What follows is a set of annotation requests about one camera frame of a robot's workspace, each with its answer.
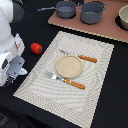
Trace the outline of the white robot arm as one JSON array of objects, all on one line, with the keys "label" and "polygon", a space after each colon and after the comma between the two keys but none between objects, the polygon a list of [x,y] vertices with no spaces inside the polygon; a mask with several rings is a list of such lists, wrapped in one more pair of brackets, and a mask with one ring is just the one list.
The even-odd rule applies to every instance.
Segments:
[{"label": "white robot arm", "polygon": [[21,57],[25,45],[19,34],[11,33],[10,23],[19,22],[25,13],[21,0],[0,0],[0,86],[12,83],[25,75],[25,60]]}]

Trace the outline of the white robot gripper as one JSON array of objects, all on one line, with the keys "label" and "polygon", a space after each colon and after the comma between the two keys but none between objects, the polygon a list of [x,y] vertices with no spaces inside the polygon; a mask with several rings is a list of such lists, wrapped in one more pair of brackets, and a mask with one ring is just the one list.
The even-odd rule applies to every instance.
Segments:
[{"label": "white robot gripper", "polygon": [[12,83],[18,75],[25,75],[25,60],[21,57],[25,45],[19,35],[0,36],[0,86]]}]

